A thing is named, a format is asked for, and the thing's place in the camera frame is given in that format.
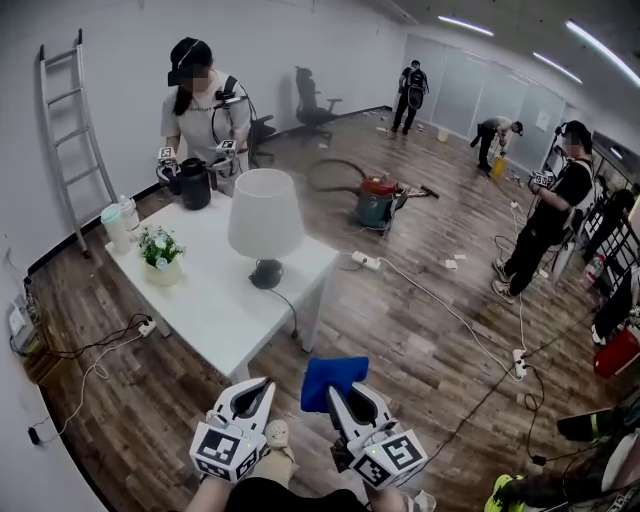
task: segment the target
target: potted plant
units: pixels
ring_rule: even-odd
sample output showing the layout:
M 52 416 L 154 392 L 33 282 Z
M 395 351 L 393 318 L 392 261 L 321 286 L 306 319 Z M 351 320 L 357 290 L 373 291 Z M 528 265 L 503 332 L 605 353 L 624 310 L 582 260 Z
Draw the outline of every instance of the potted plant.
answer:
M 140 235 L 145 277 L 158 286 L 172 286 L 182 277 L 178 256 L 185 248 L 161 227 L 145 227 Z

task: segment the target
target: black chair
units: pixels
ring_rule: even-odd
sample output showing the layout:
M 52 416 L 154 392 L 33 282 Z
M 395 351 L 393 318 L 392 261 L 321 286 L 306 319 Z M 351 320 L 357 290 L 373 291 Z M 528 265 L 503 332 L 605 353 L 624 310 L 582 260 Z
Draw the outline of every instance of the black chair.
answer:
M 320 94 L 316 91 L 316 83 L 311 78 L 313 73 L 308 68 L 296 67 L 296 85 L 298 86 L 298 94 L 300 103 L 296 109 L 296 118 L 304 125 L 303 144 L 307 143 L 313 137 L 322 137 L 328 143 L 333 138 L 333 133 L 323 130 L 322 126 L 336 119 L 338 116 L 333 113 L 336 103 L 340 103 L 341 99 L 328 99 L 329 109 L 318 107 L 316 96 Z
M 273 116 L 264 116 L 260 119 L 251 121 L 251 129 L 249 130 L 249 162 L 254 167 L 260 167 L 258 157 L 264 157 L 268 160 L 269 164 L 275 162 L 275 155 L 269 151 L 259 151 L 258 147 L 267 138 L 276 133 L 276 129 L 273 126 L 267 126 L 267 123 L 271 121 Z

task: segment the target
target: ladder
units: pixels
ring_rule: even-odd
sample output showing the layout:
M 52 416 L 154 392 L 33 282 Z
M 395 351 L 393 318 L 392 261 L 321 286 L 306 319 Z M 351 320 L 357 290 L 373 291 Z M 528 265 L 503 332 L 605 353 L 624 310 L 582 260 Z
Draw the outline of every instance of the ladder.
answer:
M 53 98 L 49 98 L 47 94 L 47 69 L 63 61 L 67 61 L 67 59 L 71 59 L 73 57 L 75 57 L 75 63 L 77 66 L 78 86 L 71 89 L 70 91 L 66 91 Z M 80 219 L 77 218 L 75 210 L 73 208 L 73 204 L 71 202 L 71 198 L 69 196 L 69 186 L 82 180 L 83 178 L 92 175 L 94 172 L 99 171 L 100 176 L 102 176 L 105 188 L 107 189 L 107 193 L 111 198 L 111 201 L 117 203 L 118 197 L 116 196 L 113 185 L 111 184 L 111 180 L 109 179 L 109 175 L 107 174 L 104 161 L 102 160 L 102 155 L 100 154 L 100 149 L 98 148 L 96 134 L 93 130 L 93 124 L 91 123 L 91 116 L 89 115 L 89 103 L 87 102 L 87 95 L 85 92 L 84 71 L 82 66 L 82 29 L 78 30 L 78 40 L 75 47 L 71 50 L 61 53 L 60 55 L 56 55 L 55 57 L 51 57 L 50 59 L 45 59 L 44 45 L 40 46 L 40 83 L 42 86 L 42 107 L 44 110 L 45 123 L 47 125 L 47 138 L 51 150 L 51 170 L 60 189 L 60 195 L 62 197 L 65 214 L 67 215 L 69 221 L 72 223 L 73 229 L 76 233 L 76 237 L 78 238 L 78 242 L 80 242 L 82 254 L 85 258 L 90 258 L 91 253 L 89 252 L 87 242 L 82 235 L 82 226 L 100 215 L 101 211 L 106 205 L 102 205 L 100 208 L 97 208 L 96 210 Z M 83 126 L 56 140 L 54 136 L 53 125 L 51 124 L 51 106 L 65 98 L 74 96 L 76 94 L 79 94 L 81 98 L 82 106 L 80 118 L 82 120 L 81 122 Z M 84 134 L 87 134 L 89 136 L 89 141 L 91 143 L 91 148 L 93 150 L 93 156 L 95 158 L 96 165 L 90 167 L 86 171 L 81 172 L 73 178 L 66 179 L 62 171 L 62 164 L 60 163 L 58 148 L 65 142 L 76 137 L 81 137 Z

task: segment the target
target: lamp base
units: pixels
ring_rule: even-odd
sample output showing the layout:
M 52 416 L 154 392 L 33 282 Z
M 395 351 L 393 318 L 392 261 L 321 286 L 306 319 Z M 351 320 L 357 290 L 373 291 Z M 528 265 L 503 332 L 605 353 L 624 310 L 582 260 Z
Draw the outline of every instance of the lamp base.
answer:
M 260 290 L 271 290 L 280 284 L 282 272 L 282 263 L 278 260 L 258 260 L 249 281 Z

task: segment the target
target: sneaker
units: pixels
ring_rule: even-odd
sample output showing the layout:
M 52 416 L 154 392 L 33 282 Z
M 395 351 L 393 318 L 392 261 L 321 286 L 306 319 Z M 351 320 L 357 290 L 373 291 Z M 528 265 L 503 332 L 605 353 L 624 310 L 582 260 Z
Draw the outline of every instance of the sneaker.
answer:
M 498 274 L 498 278 L 500 279 L 500 281 L 502 281 L 503 283 L 510 283 L 511 279 L 513 279 L 513 276 L 507 275 L 507 273 L 504 271 L 505 263 L 506 261 L 502 261 L 500 258 L 496 259 L 493 262 L 493 270 L 495 270 Z
M 507 304 L 513 304 L 516 301 L 516 298 L 509 292 L 508 283 L 502 283 L 498 280 L 495 280 L 493 283 L 491 283 L 491 288 L 493 288 L 493 291 L 496 292 L 496 295 L 498 295 Z
M 607 344 L 607 342 L 604 341 L 604 338 L 601 338 L 598 332 L 596 331 L 595 325 L 591 326 L 591 339 L 593 340 L 593 343 L 595 343 L 599 347 L 604 347 Z

